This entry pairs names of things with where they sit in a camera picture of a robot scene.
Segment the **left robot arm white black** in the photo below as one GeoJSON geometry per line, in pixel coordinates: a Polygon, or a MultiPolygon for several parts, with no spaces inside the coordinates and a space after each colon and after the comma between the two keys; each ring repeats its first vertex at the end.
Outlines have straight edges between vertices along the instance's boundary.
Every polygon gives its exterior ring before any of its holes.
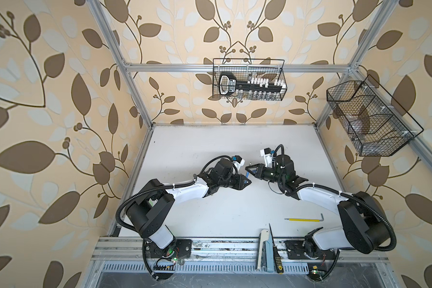
{"type": "Polygon", "coordinates": [[[150,267],[145,251],[147,243],[155,244],[160,250],[160,260],[170,260],[179,255],[176,238],[164,224],[173,205],[207,198],[217,193],[219,188],[245,189],[252,182],[239,173],[244,163],[241,156],[218,156],[206,163],[191,181],[163,184],[153,179],[139,193],[119,205],[115,213],[116,223],[138,233],[143,239],[143,262],[154,280],[164,277],[150,267]]]}

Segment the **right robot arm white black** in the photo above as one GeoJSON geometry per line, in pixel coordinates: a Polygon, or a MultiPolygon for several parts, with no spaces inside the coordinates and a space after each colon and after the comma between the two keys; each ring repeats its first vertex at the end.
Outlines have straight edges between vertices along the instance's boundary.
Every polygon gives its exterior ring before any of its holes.
{"type": "Polygon", "coordinates": [[[330,249],[356,250],[369,254],[374,250],[389,252],[396,248],[397,237],[391,223],[375,200],[365,192],[348,194],[315,184],[296,174],[293,160],[284,146],[261,150],[264,162],[246,167],[255,178],[276,183],[282,195],[315,204],[340,217],[335,228],[317,228],[304,237],[305,254],[315,259],[330,249]]]}

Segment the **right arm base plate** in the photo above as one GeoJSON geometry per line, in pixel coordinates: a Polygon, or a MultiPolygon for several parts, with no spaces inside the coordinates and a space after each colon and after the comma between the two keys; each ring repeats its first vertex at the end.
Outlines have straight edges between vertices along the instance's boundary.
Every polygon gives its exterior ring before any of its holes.
{"type": "Polygon", "coordinates": [[[318,260],[325,255],[314,244],[304,240],[287,240],[284,244],[289,260],[318,260]]]}

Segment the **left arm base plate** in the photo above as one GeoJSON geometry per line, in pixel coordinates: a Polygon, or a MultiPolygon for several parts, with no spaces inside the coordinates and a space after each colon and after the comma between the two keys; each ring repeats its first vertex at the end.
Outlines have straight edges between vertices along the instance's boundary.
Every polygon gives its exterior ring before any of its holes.
{"type": "Polygon", "coordinates": [[[145,253],[148,258],[188,259],[192,253],[191,239],[174,239],[166,248],[159,248],[156,243],[145,241],[145,253]]]}

